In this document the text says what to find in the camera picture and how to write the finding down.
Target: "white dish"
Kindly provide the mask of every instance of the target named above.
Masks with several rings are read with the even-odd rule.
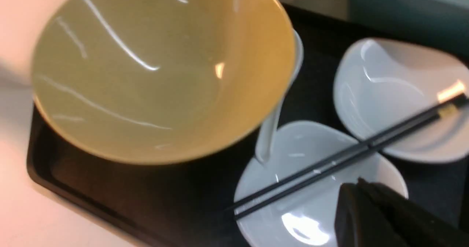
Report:
[[[364,140],[438,103],[437,94],[458,82],[469,85],[469,70],[446,53],[367,38],[345,53],[335,78],[334,104],[345,127]],[[469,110],[465,109],[385,152],[414,162],[459,160],[469,153],[468,118]]]
[[[238,183],[235,201],[357,143],[357,140],[342,132],[307,121],[281,127],[275,140],[269,161],[261,165],[253,158],[249,162]],[[399,171],[387,159],[375,154],[244,217],[238,221],[241,233],[252,247],[337,247],[334,221],[339,188],[343,182],[356,182],[358,177],[370,182],[382,182],[401,195],[408,196]],[[269,193],[260,197],[235,212],[272,195]]]

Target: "white table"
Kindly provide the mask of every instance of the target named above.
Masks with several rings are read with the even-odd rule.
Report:
[[[141,246],[36,185],[26,172],[32,91],[5,77],[27,83],[36,39],[63,2],[0,0],[0,246]]]

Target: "chopsticks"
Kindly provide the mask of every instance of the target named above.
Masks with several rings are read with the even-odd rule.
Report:
[[[279,182],[269,185],[259,190],[258,192],[255,192],[252,195],[235,202],[226,210],[234,210],[238,207],[241,207],[242,205],[260,196],[263,196],[278,187],[286,185],[287,183],[292,182],[293,180],[296,180],[310,172],[318,172],[318,174],[314,175],[313,177],[310,177],[303,182],[300,182],[293,187],[290,187],[283,192],[280,192],[279,194],[274,195],[273,197],[270,197],[267,200],[264,200],[259,204],[256,204],[253,207],[238,213],[234,216],[234,219],[239,220],[243,217],[246,217],[247,215],[265,207],[266,205],[276,202],[277,200],[282,199],[283,197],[286,197],[345,167],[348,167],[349,165],[353,165],[354,163],[373,155],[375,152],[379,152],[390,144],[402,139],[403,137],[406,137],[411,133],[416,132],[417,130],[422,129],[423,127],[435,122],[436,120],[439,120],[440,118],[453,114],[468,103],[469,100],[464,93],[457,95],[456,97],[442,102],[439,105],[435,105],[432,108],[424,110],[423,112],[406,119],[405,121],[394,125],[393,127],[384,130],[363,142],[352,145],[351,147],[331,155],[330,157],[327,157],[324,160],[321,160],[320,162],[315,163],[314,165],[311,165],[289,177],[279,180]],[[325,170],[319,170],[324,166],[327,166]]]

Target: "black object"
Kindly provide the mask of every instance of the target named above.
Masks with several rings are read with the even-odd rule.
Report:
[[[355,41],[389,36],[286,8],[303,40],[305,57],[285,98],[280,125],[312,120],[347,132],[333,106],[335,70]],[[152,246],[248,247],[233,215],[218,210],[233,203],[256,138],[254,132],[216,155],[180,165],[122,165],[67,143],[35,111],[28,173],[43,187]],[[467,160],[441,166],[392,161],[406,179],[411,200],[457,226]]]
[[[251,195],[248,195],[247,197],[242,198],[241,200],[238,200],[233,205],[231,205],[228,210],[234,210],[237,207],[240,207],[262,195],[265,195],[274,189],[277,189],[283,185],[286,185],[289,182],[292,182],[293,180],[303,177],[304,175],[309,174],[314,170],[320,171],[320,174],[316,174],[312,178],[309,178],[308,180],[305,180],[304,182],[301,182],[284,191],[282,193],[282,196],[279,196],[279,194],[276,197],[271,197],[270,199],[267,199],[264,202],[261,202],[253,207],[250,207],[244,212],[237,214],[234,218],[238,220],[240,218],[246,217],[252,212],[259,210],[260,208],[265,207],[266,205],[269,205],[275,202],[276,200],[279,200],[293,192],[298,191],[303,187],[306,187],[309,184],[312,184],[313,182],[322,179],[323,177],[326,177],[337,172],[340,169],[343,169],[344,167],[346,167],[346,165],[344,165],[345,163],[347,165],[350,164],[350,162],[345,162],[345,160],[353,161],[352,163],[358,162],[358,160],[362,160],[368,157],[369,155],[374,154],[375,152],[380,152],[380,150],[382,150],[384,147],[391,145],[392,143],[400,140],[403,137],[406,137],[409,134],[412,134],[413,131],[420,130],[426,125],[432,123],[433,121],[438,120],[440,118],[439,113],[444,110],[444,107],[462,108],[463,106],[467,105],[467,103],[468,99],[466,95],[464,93],[461,93],[460,95],[450,100],[428,108],[427,110],[424,110],[419,114],[409,117],[408,119],[404,120],[401,123],[398,123],[397,125],[394,125],[362,142],[357,143],[356,145],[347,147],[344,150],[341,150],[313,165],[310,165],[309,167],[306,167],[305,169],[300,170],[299,172],[293,175],[285,177],[284,179],[279,180],[276,183],[259,190],[258,192],[255,192]]]
[[[459,228],[469,233],[469,175],[466,176],[462,205],[463,208],[461,209],[461,217],[459,218]]]
[[[326,163],[327,161],[334,161],[338,160],[337,163],[332,164],[329,163],[327,164],[327,167],[325,169],[321,168],[320,169],[320,174],[313,175],[312,177],[308,178],[307,180],[304,180],[280,193],[277,195],[274,195],[273,197],[270,197],[253,207],[250,207],[249,209],[240,212],[234,216],[235,220],[239,220],[243,217],[246,217],[247,215],[267,206],[270,205],[277,200],[280,200],[288,195],[291,195],[298,190],[301,190],[308,185],[311,185],[325,177],[328,177],[332,175],[333,173],[342,170],[350,165],[353,165],[357,162],[360,162],[363,159],[366,159],[373,155],[376,152],[380,152],[382,149],[388,147],[389,145],[392,145],[393,143],[402,140],[404,137],[407,137],[408,135],[430,125],[431,123],[439,120],[440,118],[443,118],[444,113],[447,113],[445,111],[446,109],[450,108],[450,113],[453,113],[454,110],[452,108],[456,109],[457,108],[463,108],[468,104],[469,100],[466,98],[466,95],[461,94],[443,104],[437,105],[436,107],[441,107],[439,110],[437,110],[436,107],[432,107],[429,110],[426,110],[423,113],[420,113],[419,115],[416,115],[415,117],[412,117],[409,119],[410,122],[406,123],[400,123],[399,125],[396,125],[389,130],[385,130],[382,133],[379,133],[378,135],[371,137],[370,140],[365,141],[365,146],[368,147],[367,150],[363,150],[363,145],[361,143],[358,143],[352,148],[356,147],[357,149],[354,151],[355,153],[351,153],[350,155],[345,155],[345,156],[339,156],[336,157],[333,155],[331,158],[325,159]]]
[[[340,187],[335,232],[339,247],[467,247],[464,233],[389,187],[363,179]]]

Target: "yellow bowl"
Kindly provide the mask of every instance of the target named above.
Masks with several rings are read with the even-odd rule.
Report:
[[[255,129],[294,58],[277,0],[68,0],[35,48],[32,83],[42,116],[70,143],[160,165]]]

